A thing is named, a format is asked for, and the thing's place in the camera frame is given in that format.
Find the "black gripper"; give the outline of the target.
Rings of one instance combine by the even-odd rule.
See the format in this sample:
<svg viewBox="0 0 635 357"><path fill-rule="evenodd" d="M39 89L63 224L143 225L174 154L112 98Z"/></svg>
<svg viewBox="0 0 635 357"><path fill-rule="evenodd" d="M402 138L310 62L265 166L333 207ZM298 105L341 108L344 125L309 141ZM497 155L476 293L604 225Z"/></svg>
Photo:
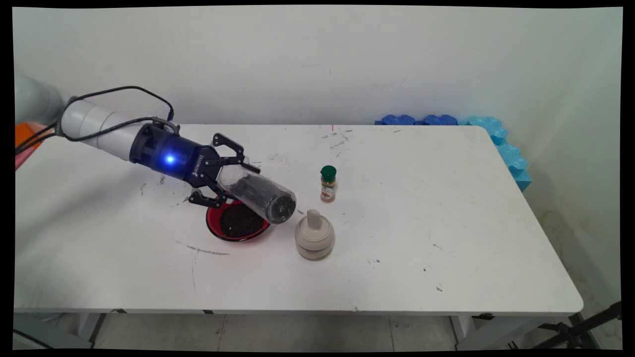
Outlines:
<svg viewBox="0 0 635 357"><path fill-rule="evenodd" d="M220 157L214 147L222 146L229 147L235 155ZM210 145L202 145L169 132L157 124L145 124L141 127L131 146L129 160L165 176L185 181L193 187L189 203L215 209L225 205L227 200L234 199L216 181L221 167L240 165L256 174L261 172L259 168L247 163L242 145L221 133L213 136ZM216 197L204 196L200 187L208 187L216 193Z"/></svg>

